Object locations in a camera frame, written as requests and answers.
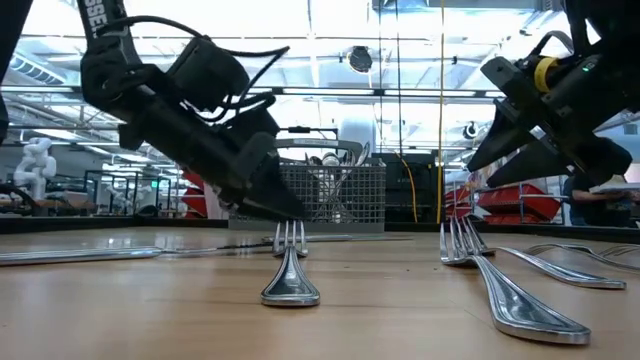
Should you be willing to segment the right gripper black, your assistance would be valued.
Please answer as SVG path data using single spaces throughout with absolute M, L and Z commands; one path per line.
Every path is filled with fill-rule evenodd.
M 628 109 L 640 110 L 640 57 L 630 45 L 594 46 L 539 92 L 534 80 L 512 62 L 496 58 L 482 72 L 505 95 L 495 102 L 493 123 L 467 164 L 471 172 L 518 154 L 487 180 L 496 188 L 531 179 L 571 173 L 595 184 L 626 172 L 631 155 L 596 136 L 601 124 Z

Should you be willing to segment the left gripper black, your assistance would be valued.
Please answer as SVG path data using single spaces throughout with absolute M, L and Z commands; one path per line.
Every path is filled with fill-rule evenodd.
M 135 150 L 147 143 L 199 175 L 221 196 L 243 196 L 239 213 L 270 221 L 299 220 L 305 206 L 287 187 L 280 158 L 273 157 L 279 126 L 259 105 L 223 123 L 209 124 L 199 114 L 151 99 L 118 126 L 120 146 Z

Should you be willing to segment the silver fork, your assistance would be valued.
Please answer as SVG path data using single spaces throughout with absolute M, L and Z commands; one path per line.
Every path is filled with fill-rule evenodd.
M 455 242 L 450 231 L 447 240 L 445 224 L 440 224 L 440 260 L 452 267 L 475 267 L 479 270 L 487 291 L 489 309 L 494 326 L 501 332 L 538 342 L 588 345 L 591 330 L 558 313 L 519 287 L 487 258 L 467 254 Z
M 488 248 L 486 245 L 481 245 L 479 243 L 479 237 L 475 235 L 470 225 L 466 225 L 465 223 L 460 224 L 456 218 L 453 218 L 449 222 L 449 230 L 451 233 L 453 247 L 455 248 L 454 253 L 456 255 L 493 256 L 496 251 L 502 251 L 516 258 L 519 258 L 520 260 L 528 263 L 531 266 L 536 267 L 541 272 L 558 281 L 573 286 L 611 290 L 623 290 L 627 287 L 627 284 L 624 281 L 609 279 L 606 277 L 596 276 L 569 269 L 513 248 Z
M 618 269 L 623 269 L 623 270 L 630 270 L 630 271 L 634 271 L 634 272 L 640 272 L 640 265 L 636 266 L 636 265 L 631 265 L 631 264 L 627 264 L 627 263 L 622 263 L 622 262 L 618 262 L 618 261 L 614 261 L 612 259 L 610 259 L 610 256 L 608 257 L 603 257 L 601 255 L 599 255 L 599 252 L 595 252 L 593 251 L 591 248 L 584 246 L 584 245 L 577 245 L 577 244 L 561 244 L 561 243 L 546 243 L 546 244 L 540 244 L 540 245 L 534 245 L 531 246 L 527 249 L 524 250 L 525 253 L 530 254 L 530 255 L 537 255 L 540 253 L 543 253 L 545 251 L 548 251 L 550 249 L 553 248 L 558 248 L 558 249 L 563 249 L 569 252 L 574 252 L 574 253 L 580 253 L 583 255 L 586 255 L 588 257 L 590 257 L 591 259 L 598 261 L 600 263 L 606 264 L 608 266 L 611 267 L 615 267 Z
M 622 244 L 622 245 L 617 245 L 617 246 L 613 246 L 611 248 L 605 249 L 599 252 L 599 255 L 603 257 L 620 256 L 626 253 L 637 252 L 637 251 L 640 251 L 640 245 Z
M 307 278 L 300 259 L 308 256 L 304 223 L 289 220 L 277 224 L 272 255 L 281 260 L 270 283 L 262 290 L 261 303 L 271 307 L 314 307 L 320 292 Z

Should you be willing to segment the grey plastic silverware basket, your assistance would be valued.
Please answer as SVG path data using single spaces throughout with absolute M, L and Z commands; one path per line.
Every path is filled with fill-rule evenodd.
M 307 155 L 315 155 L 321 160 L 327 152 L 334 152 L 342 158 L 344 181 L 338 196 L 341 205 L 340 223 L 328 221 L 321 210 L 319 196 L 322 188 L 319 175 L 325 166 L 307 165 L 305 157 L 281 158 L 282 178 L 305 206 L 306 216 L 298 220 L 304 223 L 305 230 L 342 234 L 384 230 L 386 165 L 382 160 L 368 156 L 362 166 L 352 166 L 353 158 L 363 148 L 359 142 L 312 138 L 278 139 L 276 148 L 280 153 L 288 150 L 318 150 L 319 155 Z M 257 218 L 232 215 L 229 227 L 238 230 L 269 230 L 276 229 L 277 225 Z

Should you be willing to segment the red bin shelf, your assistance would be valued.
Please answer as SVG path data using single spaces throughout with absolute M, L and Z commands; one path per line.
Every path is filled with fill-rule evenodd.
M 445 216 L 475 214 L 492 225 L 551 223 L 561 211 L 560 196 L 531 184 L 472 191 L 461 186 L 445 195 Z

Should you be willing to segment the metal rack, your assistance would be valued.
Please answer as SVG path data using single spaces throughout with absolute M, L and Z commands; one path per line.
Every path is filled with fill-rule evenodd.
M 518 205 L 521 224 L 570 224 L 569 197 L 562 192 L 545 193 L 534 185 L 519 183 Z

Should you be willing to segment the red storage bins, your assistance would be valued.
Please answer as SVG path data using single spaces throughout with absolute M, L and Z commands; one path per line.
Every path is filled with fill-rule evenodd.
M 204 182 L 199 175 L 192 172 L 184 173 L 183 178 L 190 183 L 186 192 L 181 196 L 182 202 L 187 206 L 185 217 L 207 218 Z

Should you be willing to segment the person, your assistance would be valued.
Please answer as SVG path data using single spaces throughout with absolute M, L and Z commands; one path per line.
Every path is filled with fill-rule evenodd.
M 591 193 L 596 184 L 578 173 L 567 179 L 565 196 L 570 204 L 570 219 L 574 226 L 633 227 L 631 207 L 640 205 L 640 191 Z

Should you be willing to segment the black power box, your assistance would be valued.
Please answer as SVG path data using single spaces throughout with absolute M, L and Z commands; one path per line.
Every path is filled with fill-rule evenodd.
M 433 223 L 437 216 L 437 167 L 428 153 L 380 153 L 386 165 L 385 221 Z

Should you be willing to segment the white column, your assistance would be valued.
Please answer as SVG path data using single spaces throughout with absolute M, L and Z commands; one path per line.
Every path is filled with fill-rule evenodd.
M 376 145 L 376 122 L 368 117 L 346 117 L 340 121 L 338 136 L 340 140 L 370 145 L 374 151 Z

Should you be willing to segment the long ceiling light strip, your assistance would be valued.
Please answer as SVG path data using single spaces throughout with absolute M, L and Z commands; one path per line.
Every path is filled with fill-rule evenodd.
M 78 86 L 28 86 L 2 85 L 0 90 L 7 93 L 77 93 L 82 91 Z M 276 95 L 310 95 L 310 96 L 402 96 L 402 97 L 439 97 L 445 98 L 503 98 L 504 94 L 493 90 L 396 90 L 396 89 L 355 89 L 355 88 L 306 88 L 306 87 L 258 87 L 249 94 L 273 92 Z

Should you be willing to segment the white flat board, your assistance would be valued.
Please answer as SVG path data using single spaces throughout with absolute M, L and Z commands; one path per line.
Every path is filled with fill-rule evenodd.
M 590 192 L 593 194 L 604 194 L 610 192 L 638 192 L 640 191 L 640 183 L 613 183 L 607 182 L 592 187 Z

